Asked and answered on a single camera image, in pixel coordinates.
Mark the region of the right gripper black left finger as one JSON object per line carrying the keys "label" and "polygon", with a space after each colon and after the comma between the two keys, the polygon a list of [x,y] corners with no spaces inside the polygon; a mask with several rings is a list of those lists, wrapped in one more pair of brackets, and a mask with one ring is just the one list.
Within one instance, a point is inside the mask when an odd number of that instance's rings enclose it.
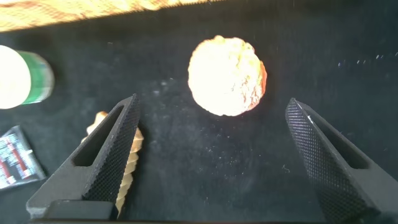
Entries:
{"label": "right gripper black left finger", "polygon": [[120,101],[27,201],[32,219],[115,219],[139,122],[139,99]]}

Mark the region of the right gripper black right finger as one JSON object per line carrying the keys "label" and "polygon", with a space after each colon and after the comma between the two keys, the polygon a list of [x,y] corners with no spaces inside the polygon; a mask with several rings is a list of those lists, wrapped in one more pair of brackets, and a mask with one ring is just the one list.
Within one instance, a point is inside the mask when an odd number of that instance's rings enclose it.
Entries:
{"label": "right gripper black right finger", "polygon": [[397,222],[397,181],[308,105],[285,120],[328,223]]}

